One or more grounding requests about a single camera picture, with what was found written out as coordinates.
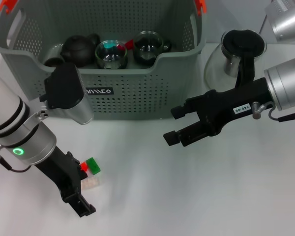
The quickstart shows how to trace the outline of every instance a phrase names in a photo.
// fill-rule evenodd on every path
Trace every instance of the black teapot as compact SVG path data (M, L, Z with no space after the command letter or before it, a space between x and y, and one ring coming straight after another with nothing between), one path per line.
M95 45L86 37L75 35L66 40L60 55L66 62L77 67L92 64L95 61Z

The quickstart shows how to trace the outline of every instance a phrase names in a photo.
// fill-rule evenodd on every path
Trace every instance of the white tabletop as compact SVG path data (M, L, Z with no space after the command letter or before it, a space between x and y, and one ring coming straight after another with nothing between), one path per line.
M200 75L215 46L199 57L191 95L206 90ZM272 67L295 58L295 45L269 45L264 57ZM20 92L1 57L0 75ZM277 123L265 112L188 147L166 144L164 133L197 120L46 120L63 152L101 167L101 185L82 192L97 212L80 219L37 168L16 174L0 165L0 236L295 235L295 121Z

